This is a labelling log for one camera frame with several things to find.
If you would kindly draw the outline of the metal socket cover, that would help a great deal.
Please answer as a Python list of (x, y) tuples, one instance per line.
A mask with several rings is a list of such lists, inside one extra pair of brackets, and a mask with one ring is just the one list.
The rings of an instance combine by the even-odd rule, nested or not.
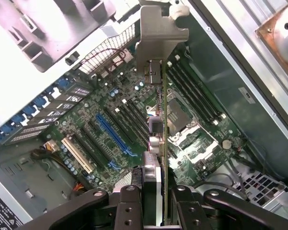
[(188, 134), (179, 144), (178, 159), (186, 159), (192, 164), (207, 160), (213, 150), (219, 147), (219, 142), (202, 128)]

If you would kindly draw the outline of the white expansion slot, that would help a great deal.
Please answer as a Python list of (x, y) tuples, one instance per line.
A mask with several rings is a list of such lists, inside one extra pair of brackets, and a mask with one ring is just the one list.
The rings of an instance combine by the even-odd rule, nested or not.
[(68, 138), (63, 138), (61, 142), (88, 174), (93, 172), (94, 167)]

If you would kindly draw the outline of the blue expansion slot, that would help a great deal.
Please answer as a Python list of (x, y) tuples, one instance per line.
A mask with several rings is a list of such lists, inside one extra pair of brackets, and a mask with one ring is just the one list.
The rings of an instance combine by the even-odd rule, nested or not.
[(105, 131), (112, 137), (114, 142), (118, 145), (120, 150), (131, 157), (138, 157), (137, 153), (133, 153), (129, 146), (118, 136), (111, 125), (106, 121), (106, 119), (101, 114), (96, 114), (97, 121), (102, 125)]

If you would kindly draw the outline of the metal disk bay cage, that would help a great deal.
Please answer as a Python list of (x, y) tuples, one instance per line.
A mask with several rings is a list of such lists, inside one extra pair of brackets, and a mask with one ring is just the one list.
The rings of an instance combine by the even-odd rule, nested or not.
[(244, 174), (243, 185), (252, 204), (288, 218), (288, 187), (267, 175)]

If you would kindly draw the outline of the CPU socket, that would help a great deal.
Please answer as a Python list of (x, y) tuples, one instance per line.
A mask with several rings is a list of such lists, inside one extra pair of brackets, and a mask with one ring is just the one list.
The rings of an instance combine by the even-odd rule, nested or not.
[(188, 110), (183, 110), (180, 101), (176, 98), (168, 102), (168, 128), (169, 137), (172, 140), (177, 140), (180, 133), (185, 129), (195, 127), (197, 120), (188, 113)]

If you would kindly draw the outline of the green motherboard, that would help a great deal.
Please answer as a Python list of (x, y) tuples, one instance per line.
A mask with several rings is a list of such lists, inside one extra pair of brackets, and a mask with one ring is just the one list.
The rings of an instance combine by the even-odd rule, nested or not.
[[(166, 71), (168, 102), (180, 101), (183, 110), (197, 120), (197, 125), (185, 129), (177, 140), (168, 133), (168, 164), (179, 184), (221, 184), (229, 190), (245, 191), (243, 175), (233, 160), (245, 143), (243, 134), (225, 114), (197, 74), (188, 66), (187, 53), (170, 57)], [(115, 185), (131, 181), (132, 167), (142, 162), (142, 152), (148, 148), (148, 117), (155, 114), (156, 91), (135, 74), (135, 62), (124, 64), (109, 75), (104, 86), (99, 87), (61, 120), (57, 120), (47, 134), (46, 150), (54, 150), (52, 160), (74, 178), (70, 195), (78, 196), (100, 187), (112, 192)], [(97, 121), (101, 114), (118, 136), (138, 157), (124, 154), (112, 137)], [(202, 128), (219, 142), (212, 156), (196, 164), (178, 159), (179, 144), (188, 134)], [(68, 138), (94, 167), (88, 174), (62, 144)], [(222, 141), (229, 139), (231, 149), (223, 149)]]

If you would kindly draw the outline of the grey power supply unit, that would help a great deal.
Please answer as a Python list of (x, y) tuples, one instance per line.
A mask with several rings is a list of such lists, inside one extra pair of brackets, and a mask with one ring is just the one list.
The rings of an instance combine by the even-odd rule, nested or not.
[(31, 220), (29, 213), (0, 182), (0, 230), (15, 230)]

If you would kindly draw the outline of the black grey PC case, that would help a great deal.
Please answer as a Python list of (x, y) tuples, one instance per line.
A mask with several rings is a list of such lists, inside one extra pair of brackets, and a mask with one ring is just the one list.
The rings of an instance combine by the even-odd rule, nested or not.
[[(55, 122), (104, 86), (124, 64), (134, 61), (135, 74), (145, 83), (137, 72), (136, 45), (141, 38), (140, 9), (146, 5), (161, 6), (164, 16), (171, 6), (189, 8), (189, 15), (176, 20), (177, 27), (189, 30), (189, 38), (176, 45), (166, 69), (173, 54), (187, 53), (188, 66), (244, 136), (235, 167), (242, 175), (259, 172), (288, 187), (288, 63), (274, 41), (276, 21), (288, 0), (111, 1), (115, 15), (45, 72), (28, 60), (0, 25), (28, 61), (21, 65), (5, 46), (0, 51), (0, 127), (15, 126), (0, 145), (0, 182), (32, 220), (83, 194), (70, 195), (74, 178), (52, 160), (54, 150), (44, 147)], [(74, 83), (57, 98), (47, 96), (46, 89), (56, 87), (60, 78)], [(37, 107), (33, 103), (37, 96), (46, 96), (50, 104)], [(32, 116), (22, 112), (29, 104), (38, 109)], [(26, 120), (15, 125), (11, 118), (18, 113)], [(111, 195), (131, 183), (105, 191)], [(168, 185), (167, 223), (158, 228), (144, 225), (144, 230), (181, 230), (179, 223), (171, 222), (170, 197)]]

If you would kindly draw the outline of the grey parts rack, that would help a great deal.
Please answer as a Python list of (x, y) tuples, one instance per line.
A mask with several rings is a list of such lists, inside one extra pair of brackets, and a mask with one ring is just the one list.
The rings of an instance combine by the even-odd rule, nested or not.
[(116, 13), (111, 0), (0, 0), (0, 25), (40, 72)]

